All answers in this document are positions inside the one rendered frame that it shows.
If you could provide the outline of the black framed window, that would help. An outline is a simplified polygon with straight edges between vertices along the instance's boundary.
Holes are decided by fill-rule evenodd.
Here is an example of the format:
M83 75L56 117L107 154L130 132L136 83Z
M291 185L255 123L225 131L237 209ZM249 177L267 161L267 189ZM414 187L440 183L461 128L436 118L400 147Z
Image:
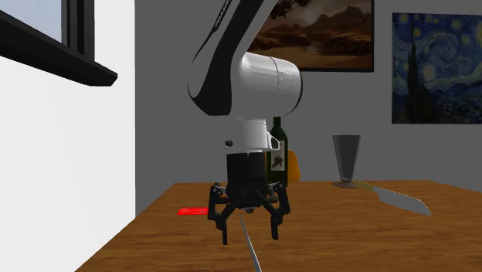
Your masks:
M117 74L95 60L95 0L0 0L0 56L92 87Z

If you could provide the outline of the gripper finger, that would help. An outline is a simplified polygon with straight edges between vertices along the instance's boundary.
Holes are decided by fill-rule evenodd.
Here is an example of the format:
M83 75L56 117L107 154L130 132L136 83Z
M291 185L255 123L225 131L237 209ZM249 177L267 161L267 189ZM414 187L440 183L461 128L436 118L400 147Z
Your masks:
M273 191L278 195L279 207L275 208L265 197L260 195L261 205L270 214L270 228L273 240L279 239L278 226L283 223L283 217L290 213L290 203L287 196L286 186L282 182L273 184Z
M227 237L227 219L236 210L236 207L231 203L229 197L223 197L226 192L226 187L222 187L218 182L215 182L209 191L209 204L208 204L208 220L212 220L216 224L216 229L222 232L222 244L228 244ZM225 208L218 212L216 205L225 204Z

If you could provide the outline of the desert landscape wall picture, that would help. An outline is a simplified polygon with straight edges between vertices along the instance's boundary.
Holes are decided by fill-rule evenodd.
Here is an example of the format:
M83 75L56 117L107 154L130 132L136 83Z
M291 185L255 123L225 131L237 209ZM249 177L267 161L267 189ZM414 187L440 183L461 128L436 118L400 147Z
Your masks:
M251 53L288 60L301 71L374 70L375 0L278 0Z

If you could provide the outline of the green wine bottle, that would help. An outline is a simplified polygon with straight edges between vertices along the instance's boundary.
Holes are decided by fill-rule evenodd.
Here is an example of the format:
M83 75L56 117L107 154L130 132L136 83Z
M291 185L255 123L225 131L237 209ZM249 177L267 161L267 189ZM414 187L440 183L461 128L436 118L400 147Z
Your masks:
M266 153L267 178L269 183L282 182L287 185L288 140L281 126L281 117L273 118L270 134L279 141L279 149Z

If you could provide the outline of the orange rounded object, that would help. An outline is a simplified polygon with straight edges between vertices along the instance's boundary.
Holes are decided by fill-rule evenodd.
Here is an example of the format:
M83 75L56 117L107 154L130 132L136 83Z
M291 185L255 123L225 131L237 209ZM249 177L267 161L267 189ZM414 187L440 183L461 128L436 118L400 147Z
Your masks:
M287 150L287 162L288 162L288 169L287 169L287 181L291 182L299 182L300 181L300 169L298 165L297 156L295 153L288 149Z

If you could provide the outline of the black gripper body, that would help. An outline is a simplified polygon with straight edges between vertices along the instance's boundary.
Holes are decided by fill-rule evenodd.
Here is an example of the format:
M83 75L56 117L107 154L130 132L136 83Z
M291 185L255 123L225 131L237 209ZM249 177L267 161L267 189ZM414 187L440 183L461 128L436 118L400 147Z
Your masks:
M268 185L263 152L228 154L226 163L226 194L237 209L254 209L261 206L258 193L268 203L278 201L278 197Z

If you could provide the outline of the grey conical cup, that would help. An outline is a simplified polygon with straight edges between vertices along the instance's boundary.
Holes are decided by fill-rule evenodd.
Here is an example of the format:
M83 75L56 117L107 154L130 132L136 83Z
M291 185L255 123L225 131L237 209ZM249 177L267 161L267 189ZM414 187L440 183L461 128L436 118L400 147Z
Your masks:
M357 185L353 183L353 176L361 138L362 136L360 134L332 135L340 176L340 180L338 182L332 182L332 185L345 189L357 188Z

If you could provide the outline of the thin grey pointed blade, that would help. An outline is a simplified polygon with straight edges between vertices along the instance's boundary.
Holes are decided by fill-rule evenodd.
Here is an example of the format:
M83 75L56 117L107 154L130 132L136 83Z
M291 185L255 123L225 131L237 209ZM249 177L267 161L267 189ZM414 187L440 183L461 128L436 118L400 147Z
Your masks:
M254 270L255 270L255 272L263 272L262 268L260 266L260 262L258 260L258 257L256 255L256 251L254 250L253 244L252 244L251 239L249 237L249 234L247 232L246 225L244 223L244 220L243 220L242 216L239 216L239 219L240 219L241 226L243 228L243 232L244 232L246 242L247 242L247 245L248 245L248 248L249 248L249 251L250 251L250 255L252 257Z

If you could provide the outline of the blue starry night painting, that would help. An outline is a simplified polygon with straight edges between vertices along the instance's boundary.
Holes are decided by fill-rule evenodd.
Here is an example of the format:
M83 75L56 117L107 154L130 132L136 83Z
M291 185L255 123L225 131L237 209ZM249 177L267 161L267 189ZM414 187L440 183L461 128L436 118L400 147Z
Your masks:
M482 124L482 15L392 15L392 123Z

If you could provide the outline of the wooden table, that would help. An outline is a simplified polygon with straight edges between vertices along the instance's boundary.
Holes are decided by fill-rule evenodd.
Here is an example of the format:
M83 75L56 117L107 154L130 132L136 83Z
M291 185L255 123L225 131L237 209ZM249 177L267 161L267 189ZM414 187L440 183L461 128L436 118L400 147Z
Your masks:
M263 209L235 212L228 244L205 216L207 183L176 183L76 272L255 272L242 216L263 272L482 272L482 193L432 181L382 181L422 200L423 216L373 192L329 182L288 186L291 211L270 233Z

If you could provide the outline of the red flat object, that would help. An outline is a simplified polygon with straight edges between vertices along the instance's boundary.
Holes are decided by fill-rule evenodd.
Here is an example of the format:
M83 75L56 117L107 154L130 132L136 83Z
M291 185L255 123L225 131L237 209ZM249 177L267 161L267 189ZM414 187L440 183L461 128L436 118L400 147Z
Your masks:
M178 216L191 216L191 215L207 215L209 209L207 207L183 207L177 212Z

